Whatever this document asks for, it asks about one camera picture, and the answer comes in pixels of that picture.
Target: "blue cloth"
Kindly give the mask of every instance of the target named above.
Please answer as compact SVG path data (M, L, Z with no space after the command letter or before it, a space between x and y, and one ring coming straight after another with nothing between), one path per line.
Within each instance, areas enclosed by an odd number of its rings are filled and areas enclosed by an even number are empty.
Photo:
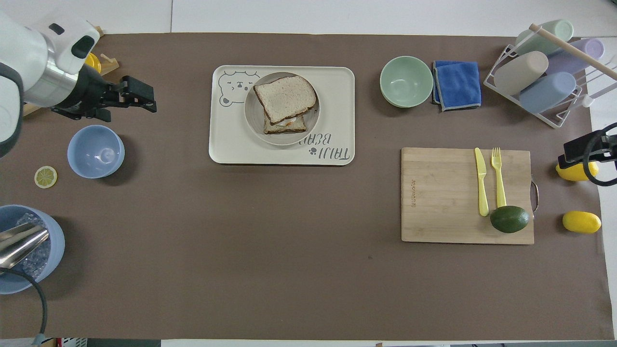
M434 61L433 102L442 111L475 109L482 104L477 62Z

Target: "wooden cutting board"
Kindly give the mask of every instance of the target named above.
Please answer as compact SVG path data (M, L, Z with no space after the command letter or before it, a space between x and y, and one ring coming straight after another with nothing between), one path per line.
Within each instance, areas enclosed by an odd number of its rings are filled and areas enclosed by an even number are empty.
M501 151L508 205L532 214L529 151ZM482 149L489 210L497 206L491 150ZM401 237L403 241L532 245L534 222L502 233L478 212L478 174L473 149L403 148L401 155Z

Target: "black cable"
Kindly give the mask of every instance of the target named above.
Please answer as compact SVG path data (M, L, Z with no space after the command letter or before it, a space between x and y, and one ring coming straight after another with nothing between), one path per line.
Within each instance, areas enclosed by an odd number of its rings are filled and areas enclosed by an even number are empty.
M612 130L614 128L617 128L617 123L613 123L602 129L600 132L596 133L594 137L587 143L587 146L585 147L585 153L582 157L582 169L585 172L585 176L587 176L587 178L592 183L598 186L612 186L617 184L617 178L613 178L610 181L600 181L599 179L592 176L591 171L589 170L589 156L591 155L591 151L593 150L594 145L598 143L598 141L602 139L602 136L606 135L609 130Z
M32 276L25 274L21 271L7 269L6 267L0 267L0 272L8 272L9 274L18 275L25 278L32 286L36 289L36 292L39 293L39 297L41 298L41 305L43 306L43 319L41 321L41 330L39 330L40 334L45 334L45 326L47 326L47 300L45 299L45 294L43 294L43 290L41 286L35 281Z

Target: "white table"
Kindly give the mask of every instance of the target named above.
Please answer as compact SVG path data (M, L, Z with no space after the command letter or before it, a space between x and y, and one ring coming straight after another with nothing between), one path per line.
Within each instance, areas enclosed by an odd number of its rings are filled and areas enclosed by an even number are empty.
M603 62L617 54L617 5L609 0L0 0L0 9L24 24L56 8L69 9L99 25L106 33L192 31L516 36L531 23L564 18L573 23L576 36L604 37L606 58ZM607 78L599 78L590 83L590 94L609 82ZM617 122L616 96L617 91L613 91L592 105L594 130ZM545 125L538 121L538 126ZM615 177L614 168L612 163L602 165L599 179ZM599 193L609 290L613 307L617 307L617 215L614 213L617 210L617 186L600 187ZM617 332L616 312L614 309L613 326ZM240 343L172 340L163 345L237 346ZM386 345L422 344L392 341ZM243 341L241 345L272 346L273 343ZM315 342L296 341L284 345L314 346ZM371 345L374 341L323 342L323 346Z

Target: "toast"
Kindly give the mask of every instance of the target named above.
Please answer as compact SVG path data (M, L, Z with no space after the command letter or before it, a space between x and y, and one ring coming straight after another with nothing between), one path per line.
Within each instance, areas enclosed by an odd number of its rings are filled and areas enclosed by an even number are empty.
M317 102L313 86L300 76L279 78L253 90L270 125L301 115Z

